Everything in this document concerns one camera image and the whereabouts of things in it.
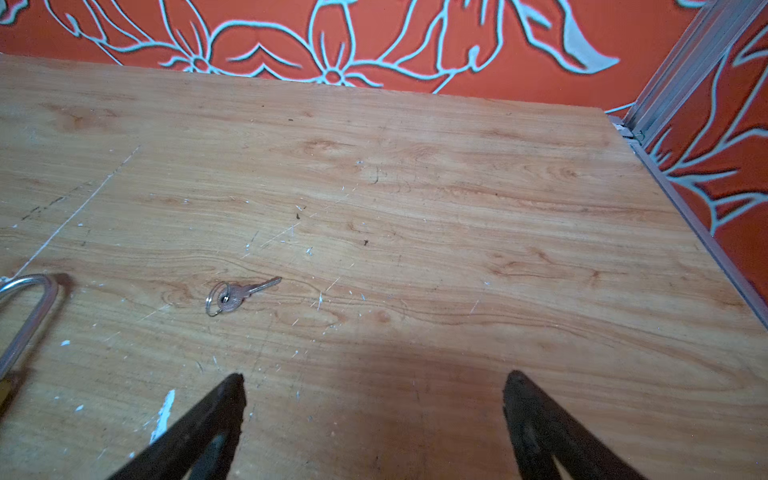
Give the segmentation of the large brass padlock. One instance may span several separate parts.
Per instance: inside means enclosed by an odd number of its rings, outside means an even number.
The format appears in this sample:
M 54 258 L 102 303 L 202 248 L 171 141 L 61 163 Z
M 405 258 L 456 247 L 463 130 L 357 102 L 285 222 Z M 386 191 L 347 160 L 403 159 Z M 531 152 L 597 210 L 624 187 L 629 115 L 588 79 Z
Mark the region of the large brass padlock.
M 59 290 L 59 284 L 55 278 L 46 274 L 19 276 L 1 284 L 1 298 L 24 288 L 36 286 L 42 288 L 40 299 L 1 354 L 1 415 L 4 415 L 7 410 L 15 390 L 15 381 L 9 374 L 54 305 Z

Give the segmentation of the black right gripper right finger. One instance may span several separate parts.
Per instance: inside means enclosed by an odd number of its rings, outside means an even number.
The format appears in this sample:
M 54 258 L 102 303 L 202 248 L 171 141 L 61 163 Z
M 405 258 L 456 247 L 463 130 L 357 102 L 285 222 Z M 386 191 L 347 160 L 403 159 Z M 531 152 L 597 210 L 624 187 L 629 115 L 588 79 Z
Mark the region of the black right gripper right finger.
M 503 413 L 523 479 L 643 477 L 520 370 L 507 376 Z

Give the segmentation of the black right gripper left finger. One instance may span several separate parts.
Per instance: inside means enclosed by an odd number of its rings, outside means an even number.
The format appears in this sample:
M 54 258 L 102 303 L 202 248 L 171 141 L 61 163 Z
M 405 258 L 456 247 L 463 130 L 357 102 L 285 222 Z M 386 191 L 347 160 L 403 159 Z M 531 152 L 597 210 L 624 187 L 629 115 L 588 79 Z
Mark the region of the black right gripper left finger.
M 113 479 L 225 479 L 240 440 L 244 376 L 228 375 Z

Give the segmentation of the small silver key with ring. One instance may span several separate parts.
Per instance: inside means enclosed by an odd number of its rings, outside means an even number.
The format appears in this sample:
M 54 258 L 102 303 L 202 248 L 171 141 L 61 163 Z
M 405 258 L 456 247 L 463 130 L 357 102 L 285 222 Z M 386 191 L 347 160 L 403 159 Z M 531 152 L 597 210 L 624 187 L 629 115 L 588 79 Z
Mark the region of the small silver key with ring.
M 209 317 L 233 312 L 252 295 L 276 286 L 281 281 L 281 277 L 274 277 L 265 282 L 248 285 L 220 281 L 210 290 L 206 297 L 205 312 Z

